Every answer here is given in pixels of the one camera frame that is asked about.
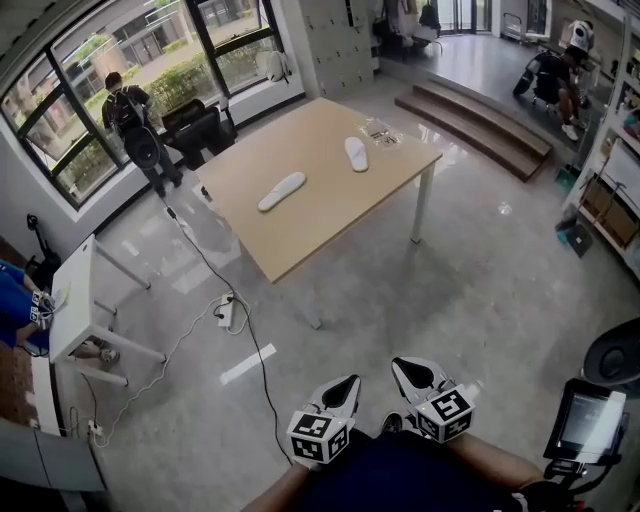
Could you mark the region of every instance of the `white locker cabinet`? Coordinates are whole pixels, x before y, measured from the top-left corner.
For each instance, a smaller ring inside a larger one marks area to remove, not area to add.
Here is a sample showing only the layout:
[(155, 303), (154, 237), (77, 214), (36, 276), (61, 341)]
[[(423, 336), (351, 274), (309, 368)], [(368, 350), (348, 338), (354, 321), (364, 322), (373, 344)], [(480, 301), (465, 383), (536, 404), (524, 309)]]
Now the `white locker cabinet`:
[(311, 97), (338, 98), (373, 82), (366, 0), (284, 0), (293, 48)]

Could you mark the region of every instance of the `electrical outlet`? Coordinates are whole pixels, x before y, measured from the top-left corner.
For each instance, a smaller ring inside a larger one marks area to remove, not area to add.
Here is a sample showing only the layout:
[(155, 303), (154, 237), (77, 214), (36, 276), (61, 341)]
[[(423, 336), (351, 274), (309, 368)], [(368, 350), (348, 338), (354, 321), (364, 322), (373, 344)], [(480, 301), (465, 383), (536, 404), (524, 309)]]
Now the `electrical outlet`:
[(220, 299), (220, 307), (218, 308), (218, 314), (223, 318), (218, 318), (218, 327), (231, 327), (231, 321), (233, 320), (233, 293), (227, 293)]
[(104, 436), (104, 429), (97, 421), (89, 420), (89, 432), (98, 436)]

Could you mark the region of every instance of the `screen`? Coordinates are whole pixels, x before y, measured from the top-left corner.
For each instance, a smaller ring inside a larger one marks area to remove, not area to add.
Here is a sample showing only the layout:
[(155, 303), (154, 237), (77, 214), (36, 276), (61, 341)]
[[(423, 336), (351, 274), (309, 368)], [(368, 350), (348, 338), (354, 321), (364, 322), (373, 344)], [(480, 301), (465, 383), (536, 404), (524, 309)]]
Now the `screen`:
[(603, 397), (575, 393), (560, 441), (583, 447), (582, 451), (603, 452), (611, 448), (623, 403)]

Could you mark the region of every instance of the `step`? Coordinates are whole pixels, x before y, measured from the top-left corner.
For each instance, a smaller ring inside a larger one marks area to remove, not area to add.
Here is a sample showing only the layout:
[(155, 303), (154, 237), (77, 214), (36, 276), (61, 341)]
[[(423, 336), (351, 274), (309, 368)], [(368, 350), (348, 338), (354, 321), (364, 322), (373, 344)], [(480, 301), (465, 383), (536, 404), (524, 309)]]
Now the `step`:
[(514, 146), (510, 139), (499, 132), (488, 130), (485, 124), (479, 123), (474, 117), (447, 108), (446, 104), (435, 98), (409, 93), (396, 98), (395, 103), (464, 140), (522, 181), (528, 181), (543, 161)]
[(515, 145), (529, 152), (532, 156), (544, 159), (551, 151), (549, 143), (527, 130), (524, 126), (470, 96), (436, 82), (414, 85), (413, 90), (417, 94), (432, 96), (447, 102), (466, 116), (473, 116), (479, 122), (485, 123), (487, 128), (510, 138)]

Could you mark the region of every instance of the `table leg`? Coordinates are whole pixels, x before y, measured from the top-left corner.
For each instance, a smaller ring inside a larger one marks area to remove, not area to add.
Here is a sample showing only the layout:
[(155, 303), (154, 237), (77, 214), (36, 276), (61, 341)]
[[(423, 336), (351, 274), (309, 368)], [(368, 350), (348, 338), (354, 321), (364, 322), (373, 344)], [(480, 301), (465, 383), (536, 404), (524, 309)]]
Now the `table leg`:
[(422, 220), (424, 219), (424, 210), (427, 207), (429, 194), (431, 194), (431, 183), (433, 181), (433, 173), (436, 165), (431, 164), (420, 175), (420, 189), (418, 190), (418, 204), (416, 204), (416, 216), (413, 219), (413, 229), (411, 230), (411, 241), (419, 244), (422, 239), (420, 230), (422, 229)]
[(131, 350), (137, 350), (143, 354), (147, 354), (149, 357), (164, 363), (167, 360), (167, 356), (161, 352), (156, 352), (155, 350), (151, 350), (150, 348), (143, 347), (142, 345), (138, 345), (127, 338), (123, 338), (116, 333), (105, 329), (104, 327), (100, 327), (99, 325), (91, 326), (91, 334), (93, 334), (96, 338), (112, 343), (113, 345), (117, 345), (120, 347), (127, 347)]
[(137, 275), (135, 275), (133, 272), (131, 272), (131, 270), (129, 270), (122, 263), (120, 263), (117, 259), (115, 259), (111, 254), (109, 254), (107, 252), (107, 250), (104, 248), (104, 246), (100, 242), (98, 242), (97, 240), (96, 240), (96, 251), (105, 260), (107, 260), (109, 263), (111, 263), (114, 267), (116, 267), (118, 270), (120, 270), (123, 274), (125, 274), (126, 276), (130, 277), (131, 279), (133, 279), (140, 286), (142, 286), (143, 288), (146, 288), (146, 289), (151, 288), (151, 283), (149, 281), (146, 281), (146, 280), (142, 279), (141, 277), (138, 277)]
[(94, 300), (93, 303), (96, 306), (98, 306), (100, 309), (103, 309), (104, 311), (106, 311), (107, 313), (112, 314), (113, 316), (116, 316), (118, 314), (118, 310), (116, 308), (110, 308), (109, 306), (103, 304), (99, 300)]
[(302, 314), (309, 325), (316, 331), (320, 329), (320, 327), (322, 327), (322, 320), (313, 311), (313, 308), (306, 300), (306, 297), (303, 297), (302, 294), (298, 293), (297, 290), (294, 290), (293, 287), (287, 286), (284, 283), (280, 283), (279, 286), (283, 292), (283, 296), (291, 306)]
[(74, 371), (78, 373), (82, 373), (87, 377), (93, 377), (94, 379), (103, 380), (105, 382), (110, 382), (111, 384), (116, 384), (118, 386), (128, 386), (129, 380), (125, 377), (120, 377), (119, 375), (114, 375), (113, 373), (105, 372), (102, 370), (98, 370), (97, 368), (93, 368), (89, 365), (82, 364), (78, 360), (73, 357), (68, 357), (63, 365), (69, 366)]

